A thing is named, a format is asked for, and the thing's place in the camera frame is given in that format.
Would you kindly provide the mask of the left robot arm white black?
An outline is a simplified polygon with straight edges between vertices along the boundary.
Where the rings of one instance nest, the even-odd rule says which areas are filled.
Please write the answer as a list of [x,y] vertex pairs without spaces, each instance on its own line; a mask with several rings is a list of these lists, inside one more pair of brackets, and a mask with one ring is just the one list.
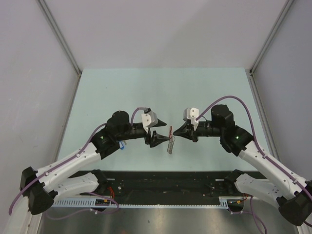
[[149,147],[156,147],[169,140],[167,136],[151,131],[153,127],[166,126],[149,108],[144,109],[141,122],[134,123],[125,111],[117,111],[98,126],[87,142],[67,157],[48,166],[22,171],[20,194],[28,199],[32,215],[47,211],[56,201],[81,193],[104,194],[108,189],[107,178],[101,170],[92,170],[83,176],[73,177],[82,167],[101,161],[120,150],[122,141],[144,139]]

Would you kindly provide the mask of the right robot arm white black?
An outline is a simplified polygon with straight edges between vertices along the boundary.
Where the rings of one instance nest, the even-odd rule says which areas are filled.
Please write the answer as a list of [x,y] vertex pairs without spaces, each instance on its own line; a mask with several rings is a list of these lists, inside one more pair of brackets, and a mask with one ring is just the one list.
[[291,171],[269,152],[258,146],[255,137],[237,126],[227,105],[215,105],[211,120],[198,121],[197,108],[184,111],[184,124],[174,136],[198,142],[199,137],[219,137],[226,152],[255,167],[268,181],[260,181],[240,170],[227,177],[225,191],[255,196],[275,208],[291,224],[301,226],[312,213],[312,183]]

